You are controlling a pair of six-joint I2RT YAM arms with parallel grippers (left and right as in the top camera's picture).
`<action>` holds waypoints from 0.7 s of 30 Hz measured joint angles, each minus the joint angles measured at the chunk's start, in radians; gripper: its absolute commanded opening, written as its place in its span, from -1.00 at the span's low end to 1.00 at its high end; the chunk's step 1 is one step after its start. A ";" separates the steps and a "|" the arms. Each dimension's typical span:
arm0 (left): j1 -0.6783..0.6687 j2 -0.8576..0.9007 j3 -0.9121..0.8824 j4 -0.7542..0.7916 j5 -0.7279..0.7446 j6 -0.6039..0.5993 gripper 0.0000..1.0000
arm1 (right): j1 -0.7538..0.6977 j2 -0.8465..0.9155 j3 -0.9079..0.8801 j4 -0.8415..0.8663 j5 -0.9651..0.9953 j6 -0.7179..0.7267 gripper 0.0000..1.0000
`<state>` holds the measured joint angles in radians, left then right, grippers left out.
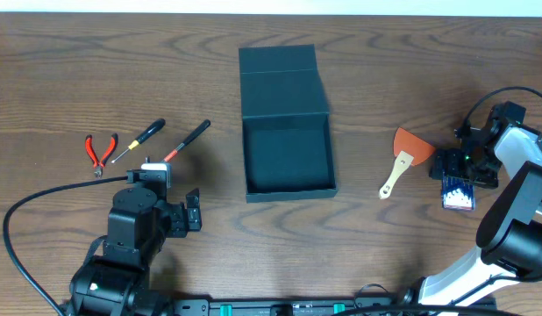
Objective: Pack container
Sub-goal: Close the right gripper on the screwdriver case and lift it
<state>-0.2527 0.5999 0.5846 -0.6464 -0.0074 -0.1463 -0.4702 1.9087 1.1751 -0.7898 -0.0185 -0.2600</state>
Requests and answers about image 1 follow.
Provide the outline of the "blue drill bit pack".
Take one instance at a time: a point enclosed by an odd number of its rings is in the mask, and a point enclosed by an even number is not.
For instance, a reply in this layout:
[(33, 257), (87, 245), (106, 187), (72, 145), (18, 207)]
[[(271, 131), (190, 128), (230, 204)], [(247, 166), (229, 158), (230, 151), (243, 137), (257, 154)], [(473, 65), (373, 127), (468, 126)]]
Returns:
[(441, 180), (442, 207), (447, 210), (472, 212), (475, 209), (474, 186), (455, 177)]

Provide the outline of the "orange scraper wooden handle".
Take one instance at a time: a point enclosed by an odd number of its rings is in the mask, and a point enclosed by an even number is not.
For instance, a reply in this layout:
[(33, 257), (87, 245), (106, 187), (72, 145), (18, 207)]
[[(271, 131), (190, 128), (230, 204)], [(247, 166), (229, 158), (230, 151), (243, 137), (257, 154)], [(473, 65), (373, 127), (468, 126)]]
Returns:
[(393, 168), (384, 185), (379, 189), (379, 199), (390, 197), (399, 177), (411, 166), (427, 161), (435, 152), (435, 147), (415, 134), (399, 127), (393, 141), (395, 156)]

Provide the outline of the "black red claw hammer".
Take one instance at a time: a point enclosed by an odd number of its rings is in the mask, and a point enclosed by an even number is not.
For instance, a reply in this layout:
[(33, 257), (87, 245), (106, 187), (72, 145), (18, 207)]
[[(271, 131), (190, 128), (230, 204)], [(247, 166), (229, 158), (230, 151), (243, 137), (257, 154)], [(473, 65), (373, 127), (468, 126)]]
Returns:
[(192, 131), (176, 148), (168, 153), (161, 162), (170, 162), (174, 159), (187, 145), (199, 137), (208, 127), (211, 122), (209, 119), (204, 120), (194, 131)]

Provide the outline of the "black yellow screwdriver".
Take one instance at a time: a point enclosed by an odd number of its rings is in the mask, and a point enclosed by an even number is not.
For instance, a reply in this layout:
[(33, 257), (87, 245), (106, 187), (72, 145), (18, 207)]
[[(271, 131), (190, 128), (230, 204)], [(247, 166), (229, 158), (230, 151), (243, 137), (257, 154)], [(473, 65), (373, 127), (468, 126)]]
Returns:
[(157, 132), (159, 132), (166, 124), (166, 120), (164, 118), (158, 118), (156, 119), (149, 127), (147, 127), (142, 133), (140, 133), (138, 136), (135, 137), (135, 139), (131, 142), (130, 145), (127, 146), (127, 148), (119, 154), (116, 158), (114, 158), (111, 163), (116, 163), (120, 158), (122, 158), (125, 154), (127, 154), (129, 151), (132, 151), (135, 147), (138, 147), (142, 143), (144, 143), (146, 140), (151, 138), (153, 135), (155, 135)]

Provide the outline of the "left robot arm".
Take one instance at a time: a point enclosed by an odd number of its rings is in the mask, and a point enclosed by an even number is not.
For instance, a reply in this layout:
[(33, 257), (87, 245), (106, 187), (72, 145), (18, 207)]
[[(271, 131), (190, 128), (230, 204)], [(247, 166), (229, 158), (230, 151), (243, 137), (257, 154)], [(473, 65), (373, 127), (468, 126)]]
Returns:
[(119, 191), (108, 233), (89, 248), (69, 285), (68, 315), (173, 315), (174, 301), (149, 288), (150, 266), (168, 238), (200, 231), (200, 192), (172, 205), (166, 192), (147, 187)]

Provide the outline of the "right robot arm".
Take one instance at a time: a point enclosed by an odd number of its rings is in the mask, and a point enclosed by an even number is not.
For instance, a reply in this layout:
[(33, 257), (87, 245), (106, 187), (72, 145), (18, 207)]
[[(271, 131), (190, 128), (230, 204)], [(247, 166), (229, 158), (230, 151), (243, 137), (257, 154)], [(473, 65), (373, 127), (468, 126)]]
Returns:
[(402, 302), (469, 306), (514, 284), (542, 281), (542, 133), (525, 126), (526, 109), (512, 102), (492, 107), (483, 128), (469, 123), (456, 132), (460, 147), (439, 149), (430, 176), (454, 188), (498, 185), (505, 169), (510, 181), (489, 208), (476, 245), (449, 268), (423, 277)]

